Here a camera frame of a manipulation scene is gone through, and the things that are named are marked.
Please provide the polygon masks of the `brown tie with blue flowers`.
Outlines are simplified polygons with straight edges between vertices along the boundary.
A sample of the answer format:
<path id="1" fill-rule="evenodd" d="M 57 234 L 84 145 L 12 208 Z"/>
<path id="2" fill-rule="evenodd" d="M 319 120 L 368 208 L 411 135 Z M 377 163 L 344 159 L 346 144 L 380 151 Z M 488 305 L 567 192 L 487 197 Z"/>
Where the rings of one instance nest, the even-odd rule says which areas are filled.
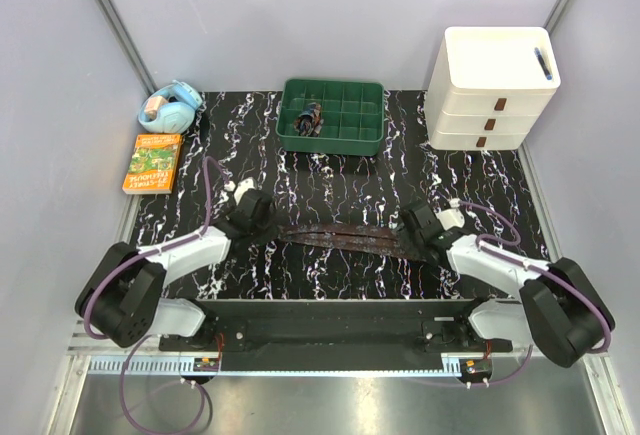
<path id="1" fill-rule="evenodd" d="M 308 224 L 279 226 L 279 239 L 301 245 L 390 256 L 438 266 L 438 253 L 417 248 L 411 237 L 399 230 L 373 225 Z"/>

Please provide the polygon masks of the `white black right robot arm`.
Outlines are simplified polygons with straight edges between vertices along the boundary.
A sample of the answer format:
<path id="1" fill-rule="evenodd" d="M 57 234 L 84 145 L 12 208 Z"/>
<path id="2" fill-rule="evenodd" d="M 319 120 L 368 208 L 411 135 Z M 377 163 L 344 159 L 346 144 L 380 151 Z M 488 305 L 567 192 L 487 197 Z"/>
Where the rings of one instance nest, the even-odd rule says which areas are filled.
<path id="1" fill-rule="evenodd" d="M 528 345 L 563 368 L 607 351 L 615 320 L 580 265 L 513 253 L 521 241 L 517 231 L 509 240 L 469 232 L 462 213 L 467 205 L 453 199 L 440 212 L 426 202 L 408 205 L 397 231 L 410 253 L 507 294 L 471 304 L 454 326 L 457 345 L 470 352 L 493 340 Z"/>

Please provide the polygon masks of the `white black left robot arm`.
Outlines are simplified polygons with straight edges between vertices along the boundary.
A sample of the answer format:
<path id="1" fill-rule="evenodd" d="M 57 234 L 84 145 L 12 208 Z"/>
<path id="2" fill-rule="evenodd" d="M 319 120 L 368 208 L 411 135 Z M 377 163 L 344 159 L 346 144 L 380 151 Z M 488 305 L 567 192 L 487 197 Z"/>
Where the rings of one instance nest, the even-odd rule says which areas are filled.
<path id="1" fill-rule="evenodd" d="M 215 341 L 216 327 L 194 301 L 162 296 L 166 286 L 197 270 L 238 256 L 252 245 L 276 237 L 272 197 L 249 188 L 235 197 L 236 205 L 206 230 L 196 230 L 165 246 L 136 248 L 112 245 L 76 299 L 74 310 L 97 339 L 121 348 L 147 335 L 178 336 L 196 351 Z"/>

